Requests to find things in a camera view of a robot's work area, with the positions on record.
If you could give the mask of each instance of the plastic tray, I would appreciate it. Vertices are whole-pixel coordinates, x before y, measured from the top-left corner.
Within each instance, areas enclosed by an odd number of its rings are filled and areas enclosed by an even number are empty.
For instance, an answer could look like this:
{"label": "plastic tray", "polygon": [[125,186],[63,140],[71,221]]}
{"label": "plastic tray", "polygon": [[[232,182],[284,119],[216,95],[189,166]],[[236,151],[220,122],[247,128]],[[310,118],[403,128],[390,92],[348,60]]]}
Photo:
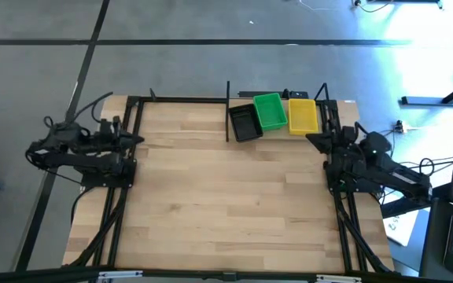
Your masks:
{"label": "plastic tray", "polygon": [[263,136],[255,105],[232,107],[228,112],[237,142],[246,142]]}
{"label": "plastic tray", "polygon": [[252,101],[263,130],[277,130],[288,123],[279,94],[257,95]]}
{"label": "plastic tray", "polygon": [[289,99],[289,134],[305,135],[319,132],[315,101]]}

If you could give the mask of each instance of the black metal frame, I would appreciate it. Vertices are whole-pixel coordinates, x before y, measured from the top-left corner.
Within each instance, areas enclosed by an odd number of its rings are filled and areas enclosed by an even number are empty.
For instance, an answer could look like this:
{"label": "black metal frame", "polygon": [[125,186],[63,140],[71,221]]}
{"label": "black metal frame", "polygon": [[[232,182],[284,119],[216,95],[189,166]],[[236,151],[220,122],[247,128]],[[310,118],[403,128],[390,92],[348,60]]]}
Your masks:
{"label": "black metal frame", "polygon": [[[90,63],[93,59],[94,51],[96,46],[154,46],[154,45],[188,45],[188,46],[209,46],[209,45],[249,45],[249,46],[261,46],[261,45],[277,45],[277,46],[287,46],[287,45],[300,45],[300,46],[411,46],[417,44],[412,40],[369,40],[369,39],[99,39],[101,33],[102,25],[109,7],[110,0],[102,0],[101,8],[98,14],[96,24],[94,26],[93,33],[89,39],[0,39],[0,46],[87,46],[87,52],[83,58],[83,63],[78,74],[78,79],[76,82],[76,87],[74,89],[71,102],[68,106],[68,111],[66,113],[66,120],[71,119],[76,112],[79,98],[85,84],[87,73],[90,68]],[[229,108],[229,98],[230,98],[230,83],[227,84],[226,92],[226,109]],[[143,105],[144,102],[154,101],[154,97],[136,97],[131,98],[132,101],[139,100],[140,104]],[[157,102],[193,102],[193,103],[224,103],[223,98],[186,98],[186,97],[159,97]],[[318,101],[318,107],[321,109],[326,108],[322,102]],[[228,137],[228,117],[226,113],[226,140],[229,140]],[[326,121],[326,114],[322,116],[322,121]],[[45,215],[46,207],[48,200],[51,195],[53,188],[53,183],[55,180],[55,175],[45,173],[39,187],[39,197],[35,206],[31,210],[32,217],[27,224],[27,227],[24,231],[24,240],[21,250],[19,251],[18,261],[16,264],[16,272],[24,272],[28,268],[28,263],[31,258],[32,250],[35,246],[36,239],[38,237],[39,228],[41,226],[43,217]],[[109,188],[103,215],[101,218],[101,226],[108,220],[109,211],[112,209],[112,200],[114,198],[115,188]],[[351,212],[351,220],[356,222],[357,229],[359,229],[359,222],[357,220],[357,213],[355,211],[355,200],[352,193],[348,195],[348,206]],[[121,226],[121,221],[117,221],[115,225],[115,230],[118,226]],[[347,244],[347,234],[345,233],[343,223],[340,220],[339,227],[341,238],[344,237],[343,246],[348,247]],[[101,259],[103,245],[96,249],[94,253],[94,264],[98,264]],[[359,257],[359,267],[363,270],[365,261],[364,255],[361,255],[361,252],[358,252]],[[350,262],[350,254],[347,256],[344,252],[344,263],[347,261]],[[228,280],[232,278],[237,279],[289,279],[289,280],[305,280],[312,281],[315,278],[315,274],[265,274],[265,273],[236,273],[235,275],[222,272],[202,272],[202,271],[161,271],[161,270],[145,270],[146,276],[166,276],[166,277],[214,277],[218,279]]]}
{"label": "black metal frame", "polygon": [[[439,198],[441,200],[445,200],[447,202],[451,201],[451,183],[444,184],[442,186],[437,186],[436,188],[432,189],[431,192],[431,198]],[[428,208],[431,206],[431,202],[426,201],[426,202],[421,202],[421,203],[415,203],[411,200],[406,199],[405,197],[402,197],[398,200],[389,202],[387,204],[383,204],[381,206],[381,211],[382,211],[382,217],[389,218],[389,217],[394,217],[397,215],[402,215],[405,213],[408,213],[410,211],[416,211],[424,208]]]}
{"label": "black metal frame", "polygon": [[[325,91],[326,100],[316,101],[319,107],[321,119],[322,119],[322,132],[330,132],[330,121],[334,121],[337,126],[340,126],[340,120],[337,109],[337,102],[331,101],[328,95],[327,85],[324,83],[316,95],[316,99],[322,91]],[[225,104],[226,111],[228,111],[228,105],[230,100],[230,82],[226,85],[226,98],[202,98],[202,97],[157,97],[153,90],[150,90],[151,97],[127,97],[127,103],[125,107],[125,113],[123,115],[123,129],[127,129],[128,121],[131,116],[133,107],[137,105],[138,109],[134,121],[134,129],[132,133],[138,134],[141,121],[142,111],[144,109],[145,102],[168,102],[168,103],[208,103],[208,104]],[[228,125],[228,115],[226,115],[226,126]],[[226,127],[226,140],[228,141],[228,128]],[[130,149],[129,158],[134,159],[136,145],[133,145]],[[95,282],[97,279],[102,279],[104,276],[108,276],[109,272],[124,270],[115,268],[116,251],[118,247],[118,241],[120,239],[121,224],[123,220],[123,212],[127,201],[127,192],[130,186],[121,188],[120,198],[116,204],[116,207],[111,211],[112,199],[114,197],[115,188],[109,188],[106,195],[105,207],[101,218],[101,228],[98,234],[94,237],[92,242],[82,255],[75,260],[70,266],[64,266],[58,269],[48,270],[17,270],[17,272],[3,273],[0,274],[0,282],[42,282],[49,281],[51,278],[56,282],[77,282],[85,281]],[[334,281],[335,280],[347,280],[353,279],[355,282],[439,282],[425,278],[416,277],[404,277],[399,274],[388,273],[388,274],[376,274],[367,271],[366,257],[372,262],[373,252],[366,243],[356,242],[356,249],[358,252],[358,261],[360,271],[354,271],[352,269],[351,254],[348,248],[348,236],[345,226],[348,230],[353,233],[355,238],[361,237],[359,231],[359,219],[357,216],[357,210],[355,206],[355,199],[353,193],[347,193],[345,199],[347,199],[351,222],[343,220],[344,205],[342,204],[341,193],[338,191],[333,192],[330,189],[333,196],[335,207],[337,208],[337,224],[339,227],[339,236],[342,247],[342,255],[344,260],[343,274],[314,274],[314,273],[289,273],[289,272],[237,272],[237,271],[203,271],[203,270],[131,270],[132,276],[144,276],[144,277],[190,277],[190,278],[201,278],[201,279],[219,279],[223,281],[238,281],[241,279],[260,279],[260,280],[301,280],[308,282],[315,282],[319,280]],[[104,245],[105,236],[111,229],[111,226],[115,223],[115,227],[112,233],[112,240],[108,255],[108,265],[99,266],[102,246]],[[363,254],[362,251],[370,251],[370,254]],[[94,255],[93,266],[85,266]]]}

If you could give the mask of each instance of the paper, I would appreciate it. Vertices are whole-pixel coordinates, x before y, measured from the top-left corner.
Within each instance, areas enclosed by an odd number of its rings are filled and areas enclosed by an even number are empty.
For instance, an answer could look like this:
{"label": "paper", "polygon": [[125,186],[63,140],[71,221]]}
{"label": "paper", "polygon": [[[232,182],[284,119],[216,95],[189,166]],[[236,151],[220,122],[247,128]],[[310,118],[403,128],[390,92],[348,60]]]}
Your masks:
{"label": "paper", "polygon": [[[394,194],[390,194],[386,197],[385,203],[399,198],[400,197],[395,196]],[[384,228],[387,237],[404,247],[408,246],[408,241],[410,240],[410,235],[414,229],[417,214],[418,211],[412,211],[403,215],[384,219]]]}

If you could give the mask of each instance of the desk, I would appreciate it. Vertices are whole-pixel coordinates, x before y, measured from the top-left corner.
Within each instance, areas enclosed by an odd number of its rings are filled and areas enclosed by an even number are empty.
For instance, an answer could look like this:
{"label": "desk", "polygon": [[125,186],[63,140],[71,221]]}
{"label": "desk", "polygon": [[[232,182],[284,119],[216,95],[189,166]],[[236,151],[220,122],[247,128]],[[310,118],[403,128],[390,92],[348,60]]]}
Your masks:
{"label": "desk", "polygon": [[[109,98],[101,117],[123,116],[126,100]],[[244,103],[251,100],[231,99],[230,107]],[[342,124],[359,118],[353,101],[339,101],[338,107]],[[246,143],[237,143],[230,132],[225,142],[224,119],[221,104],[145,103],[145,142],[135,153],[138,169],[116,267],[343,272],[337,217],[322,169],[326,156],[305,138],[288,135],[287,127]],[[106,192],[94,189],[79,201],[64,263],[76,259],[97,233]],[[363,236],[393,268],[378,203],[358,193],[356,203]]]}

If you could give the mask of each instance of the black cable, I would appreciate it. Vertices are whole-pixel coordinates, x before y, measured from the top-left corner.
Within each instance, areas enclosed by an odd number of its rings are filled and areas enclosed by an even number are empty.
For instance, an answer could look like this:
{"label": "black cable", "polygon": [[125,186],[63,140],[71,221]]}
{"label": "black cable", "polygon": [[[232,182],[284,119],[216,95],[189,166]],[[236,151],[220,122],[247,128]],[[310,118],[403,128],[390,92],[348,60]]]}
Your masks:
{"label": "black cable", "polygon": [[391,193],[394,193],[394,192],[395,192],[395,190],[392,190],[390,193],[387,193],[387,194],[386,194],[385,191],[384,191],[384,196],[383,196],[383,198],[382,198],[381,206],[384,205],[385,197],[388,196],[388,195],[390,195]]}
{"label": "black cable", "polygon": [[78,118],[78,116],[79,116],[83,111],[87,110],[87,109],[88,109],[89,107],[91,107],[91,106],[95,106],[97,103],[99,103],[99,101],[101,101],[101,100],[103,100],[103,99],[105,99],[105,98],[107,98],[108,96],[111,96],[111,95],[113,95],[113,92],[112,92],[112,91],[111,91],[111,92],[108,92],[107,94],[101,95],[101,96],[100,96],[99,98],[97,98],[96,100],[94,100],[94,101],[92,101],[91,103],[89,103],[89,104],[83,106],[83,108],[81,108],[81,109],[75,114],[75,116],[72,118],[72,120],[71,120],[70,123],[76,121],[76,119]]}
{"label": "black cable", "polygon": [[[423,164],[425,160],[429,161],[429,164]],[[422,174],[422,167],[431,166],[431,172],[427,174],[429,177],[434,173],[434,162],[430,158],[422,158],[421,162],[418,164],[418,172]]]}
{"label": "black cable", "polygon": [[396,143],[395,136],[396,136],[396,132],[394,130],[392,130],[392,149],[391,149],[391,155],[390,155],[391,158],[394,155],[394,147],[395,147],[395,143]]}
{"label": "black cable", "polygon": [[101,101],[101,100],[103,100],[103,99],[105,99],[105,98],[107,98],[108,96],[111,96],[111,95],[113,95],[113,92],[112,92],[112,91],[111,91],[111,92],[108,92],[107,94],[101,95],[101,96],[98,97],[96,100],[94,100],[94,101],[92,101],[91,103],[89,103],[89,104],[83,106],[83,108],[81,108],[81,109],[74,115],[74,117],[73,117],[70,121],[67,121],[66,123],[64,123],[63,125],[61,125],[61,129],[67,128],[69,125],[71,125],[71,123],[75,122],[76,119],[78,119],[79,115],[80,115],[81,113],[83,113],[83,111],[87,110],[89,107],[92,107],[92,106],[95,107],[95,105],[97,105],[97,103],[99,103],[99,101]]}
{"label": "black cable", "polygon": [[76,181],[76,180],[74,180],[74,179],[72,179],[72,178],[66,177],[66,176],[61,175],[61,174],[59,174],[59,173],[52,172],[52,171],[48,170],[47,168],[45,168],[44,166],[42,166],[42,165],[40,165],[40,164],[37,164],[36,162],[34,162],[34,161],[32,160],[31,154],[34,154],[34,153],[29,152],[29,151],[27,150],[27,151],[25,152],[25,159],[26,159],[32,166],[37,167],[38,169],[43,170],[43,171],[46,171],[46,172],[48,172],[48,173],[50,173],[50,174],[53,174],[53,175],[56,175],[56,176],[58,176],[58,177],[64,178],[64,179],[66,179],[66,180],[68,180],[68,181],[74,182],[74,183],[76,183],[76,184],[78,184],[78,185],[81,185],[81,184],[82,184],[81,182],[78,182],[78,181]]}
{"label": "black cable", "polygon": [[390,135],[394,130],[381,130],[379,131],[378,133],[379,134],[382,134],[382,133],[385,133],[385,132],[388,132],[387,134],[383,134],[384,137],[387,137],[388,135]]}
{"label": "black cable", "polygon": [[94,104],[94,105],[92,105],[92,110],[90,111],[90,115],[92,116],[92,119],[93,119],[95,122],[100,123],[101,121],[100,121],[99,119],[95,118],[95,116],[94,116],[95,106],[97,106],[97,105],[98,105],[97,103]]}
{"label": "black cable", "polygon": [[75,211],[76,211],[76,205],[78,204],[78,200],[83,197],[86,193],[90,192],[93,188],[85,188],[84,191],[81,192],[76,198],[75,201],[72,203],[72,208],[71,208],[71,225],[72,221],[75,219]]}
{"label": "black cable", "polygon": [[51,127],[53,127],[53,120],[52,120],[52,117],[50,117],[50,116],[45,116],[45,117],[43,117],[43,123],[45,124],[45,126],[46,126],[47,128],[50,129]]}
{"label": "black cable", "polygon": [[66,176],[64,176],[64,175],[60,175],[59,173],[52,172],[52,171],[50,171],[50,170],[48,170],[48,169],[43,169],[43,170],[44,170],[44,171],[47,171],[47,172],[50,173],[50,174],[53,174],[53,175],[56,175],[56,176],[58,176],[58,177],[64,178],[64,179],[66,179],[66,180],[68,180],[68,181],[74,182],[74,183],[76,183],[76,184],[78,184],[78,185],[81,185],[81,184],[82,184],[81,182],[78,182],[78,181],[76,181],[76,180],[74,180],[74,179],[71,179],[71,178],[69,178],[69,177],[66,177]]}
{"label": "black cable", "polygon": [[443,165],[443,164],[452,164],[453,161],[446,161],[446,162],[439,162],[439,163],[433,163],[433,164],[425,164],[425,165],[421,165],[419,164],[418,166],[413,166],[413,167],[409,167],[409,169],[414,169],[414,168],[419,168],[419,167],[428,167],[428,166],[436,166],[436,165]]}
{"label": "black cable", "polygon": [[377,196],[374,195],[374,193],[370,193],[370,195],[371,195],[371,197],[373,197],[378,202],[379,205],[381,204],[381,202],[379,201]]}
{"label": "black cable", "polygon": [[354,128],[356,131],[360,129],[363,133],[368,134],[368,131],[366,131],[365,128],[363,128],[363,126],[361,126],[359,122],[354,122]]}

